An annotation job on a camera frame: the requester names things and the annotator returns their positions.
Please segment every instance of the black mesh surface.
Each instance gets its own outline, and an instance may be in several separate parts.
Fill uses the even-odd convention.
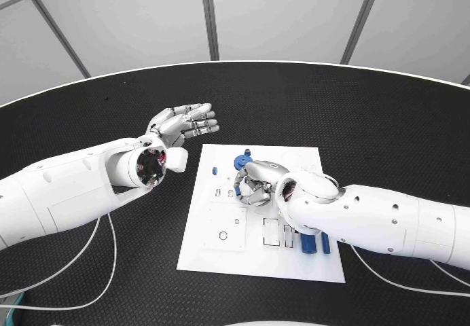
[[[103,299],[68,312],[25,312],[24,325],[227,325],[289,320],[329,325],[468,325],[470,299],[381,281],[341,244],[347,284],[176,270],[204,143],[319,147],[341,185],[385,187],[470,206],[470,91],[424,79],[295,63],[210,63],[149,69],[52,90],[0,109],[0,178],[31,163],[137,137],[165,108],[210,102],[221,131],[189,140],[191,159],[143,198],[112,213],[117,274]],[[48,277],[75,256],[94,222],[0,251],[0,290]],[[359,250],[396,282],[468,291],[421,259]],[[104,219],[75,265],[26,303],[91,301],[109,281]],[[446,267],[470,281],[470,272]]]

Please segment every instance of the cable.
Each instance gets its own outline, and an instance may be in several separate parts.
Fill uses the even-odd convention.
[[[94,228],[94,232],[90,236],[90,239],[88,239],[88,242],[81,250],[81,252],[77,254],[75,258],[71,260],[71,262],[63,267],[63,269],[57,272],[57,274],[51,275],[45,280],[42,280],[41,282],[38,282],[37,284],[34,284],[32,286],[29,287],[25,287],[25,289],[19,289],[19,290],[15,290],[13,292],[11,293],[6,293],[6,294],[2,294],[0,295],[0,299],[3,297],[9,297],[11,295],[16,295],[31,289],[34,289],[35,287],[38,287],[39,285],[45,284],[50,280],[52,280],[52,278],[55,278],[65,270],[67,268],[70,268],[70,266],[75,263],[75,260],[81,257],[81,254],[84,253],[84,251],[87,250],[88,248],[88,245],[91,243],[91,240],[94,239],[94,236],[96,236],[96,233],[97,233],[97,230],[99,230],[99,225],[100,225],[100,220],[101,220],[101,217],[97,219],[97,224],[96,224],[96,228]]]
[[[446,291],[433,291],[433,290],[426,290],[426,289],[417,289],[414,287],[406,287],[404,285],[400,285],[397,283],[394,283],[393,281],[390,281],[387,278],[384,278],[377,272],[375,270],[371,268],[371,266],[368,265],[368,263],[365,262],[365,260],[362,259],[358,251],[357,251],[357,248],[354,247],[354,245],[351,245],[362,263],[365,264],[365,267],[372,271],[372,273],[375,274],[375,276],[384,280],[385,282],[388,282],[391,285],[396,285],[397,287],[401,287],[403,289],[406,290],[411,290],[411,291],[416,291],[416,292],[424,292],[424,293],[433,293],[433,294],[442,294],[442,295],[455,295],[458,297],[470,297],[470,293],[459,293],[459,292],[446,292]]]
[[[446,273],[447,276],[450,276],[458,282],[462,282],[462,284],[465,284],[468,287],[470,287],[470,284],[466,283],[460,278],[458,278],[449,271],[446,271],[446,269],[443,269],[443,267],[436,263],[434,260],[430,260],[436,267]]]
[[[109,220],[110,220],[110,226],[112,226],[112,231],[113,231],[113,239],[114,239],[113,271],[112,271],[109,284],[106,285],[106,289],[103,290],[103,292],[99,295],[99,297],[96,298],[96,300],[88,302],[87,304],[84,304],[81,306],[74,306],[74,307],[35,307],[35,306],[15,306],[13,304],[0,304],[0,308],[9,308],[9,309],[15,308],[15,309],[25,309],[25,310],[65,311],[65,310],[83,309],[83,308],[88,307],[91,304],[94,304],[100,300],[100,298],[103,297],[103,295],[106,294],[106,292],[107,292],[107,290],[110,288],[110,284],[112,284],[113,277],[114,277],[114,271],[116,271],[116,260],[119,258],[119,252],[117,252],[119,251],[119,245],[117,245],[117,240],[116,240],[116,231],[114,231],[114,226],[113,226],[110,213],[109,213]]]

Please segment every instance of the gray wall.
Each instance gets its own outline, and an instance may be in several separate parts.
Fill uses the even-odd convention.
[[[470,83],[469,0],[0,0],[0,104],[205,60],[359,65]]]

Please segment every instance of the white robotic arm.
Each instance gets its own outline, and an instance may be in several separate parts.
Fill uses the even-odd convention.
[[[145,136],[48,158],[0,180],[0,250],[84,225],[184,172],[185,139],[218,131],[211,104],[165,109]],[[127,186],[116,194],[113,186]]]
[[[260,161],[246,165],[256,172],[250,179],[260,183],[280,168]],[[364,185],[339,188],[329,176],[316,173],[287,173],[274,187],[280,214],[300,233],[322,230],[378,253],[433,259],[470,270],[470,208]]]

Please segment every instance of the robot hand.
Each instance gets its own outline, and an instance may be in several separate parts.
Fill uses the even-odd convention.
[[[236,187],[247,176],[256,190],[250,198],[240,196],[246,204],[274,199],[300,233],[322,230],[378,253],[433,259],[470,270],[470,208],[364,185],[339,187],[322,173],[290,173],[274,166],[282,167],[256,161],[240,171]],[[263,196],[253,200],[259,192]]]
[[[211,107],[165,109],[146,135],[48,158],[0,180],[0,250],[84,225],[146,195],[168,169],[184,172],[185,139],[218,131]],[[113,186],[132,190],[117,194]]]
[[[269,161],[248,162],[240,169],[234,182],[240,201],[248,205],[264,206],[272,201],[272,194],[277,189],[277,181],[286,173],[289,173],[289,169],[277,163]],[[244,178],[254,191],[250,196],[243,196],[240,191],[240,183]]]

